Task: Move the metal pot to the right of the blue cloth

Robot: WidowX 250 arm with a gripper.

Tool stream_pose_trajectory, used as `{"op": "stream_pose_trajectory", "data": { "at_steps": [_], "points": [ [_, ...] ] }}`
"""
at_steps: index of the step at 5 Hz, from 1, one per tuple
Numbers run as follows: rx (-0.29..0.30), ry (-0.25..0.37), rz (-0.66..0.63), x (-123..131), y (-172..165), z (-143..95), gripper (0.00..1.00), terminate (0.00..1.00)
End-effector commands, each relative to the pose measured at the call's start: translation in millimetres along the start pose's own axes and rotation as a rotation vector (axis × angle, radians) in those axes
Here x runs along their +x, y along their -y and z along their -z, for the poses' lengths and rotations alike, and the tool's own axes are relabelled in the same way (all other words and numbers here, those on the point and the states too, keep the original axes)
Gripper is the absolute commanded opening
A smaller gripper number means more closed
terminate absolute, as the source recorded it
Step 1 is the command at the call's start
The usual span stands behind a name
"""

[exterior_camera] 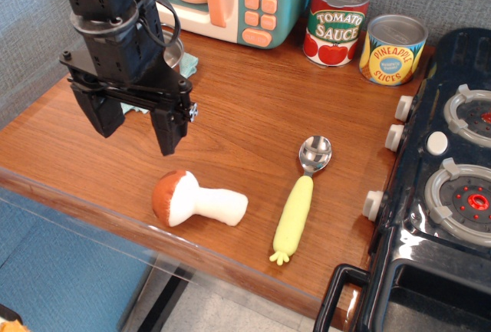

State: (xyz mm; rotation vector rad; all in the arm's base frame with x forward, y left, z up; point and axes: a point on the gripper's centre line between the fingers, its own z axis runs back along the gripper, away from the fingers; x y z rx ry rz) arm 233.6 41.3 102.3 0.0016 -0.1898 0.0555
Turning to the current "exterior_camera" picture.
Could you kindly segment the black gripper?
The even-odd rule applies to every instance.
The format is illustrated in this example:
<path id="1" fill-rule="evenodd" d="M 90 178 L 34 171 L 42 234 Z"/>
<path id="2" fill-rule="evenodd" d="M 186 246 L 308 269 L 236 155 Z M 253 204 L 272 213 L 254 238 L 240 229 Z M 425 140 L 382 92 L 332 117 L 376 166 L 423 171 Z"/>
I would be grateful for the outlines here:
<path id="1" fill-rule="evenodd" d="M 156 2 L 129 0 L 111 15 L 72 12 L 70 20 L 85 47 L 65 51 L 61 62 L 93 128 L 108 138 L 124 123 L 121 103 L 142 107 L 150 112 L 160 152 L 174 154 L 198 111 L 190 99 L 192 84 L 164 60 L 170 45 Z"/>

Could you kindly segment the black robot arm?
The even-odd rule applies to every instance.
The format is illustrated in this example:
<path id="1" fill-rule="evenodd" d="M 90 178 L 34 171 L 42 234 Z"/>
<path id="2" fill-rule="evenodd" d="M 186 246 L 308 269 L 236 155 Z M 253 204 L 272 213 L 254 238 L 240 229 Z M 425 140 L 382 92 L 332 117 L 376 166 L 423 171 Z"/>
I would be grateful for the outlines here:
<path id="1" fill-rule="evenodd" d="M 179 40 L 180 21 L 165 40 L 157 5 L 173 6 L 167 0 L 68 1 L 85 47 L 64 51 L 60 62 L 85 116 L 109 137 L 124 123 L 124 104 L 148 110 L 161 153 L 173 154 L 197 115 L 191 82 L 164 60 L 165 50 Z"/>

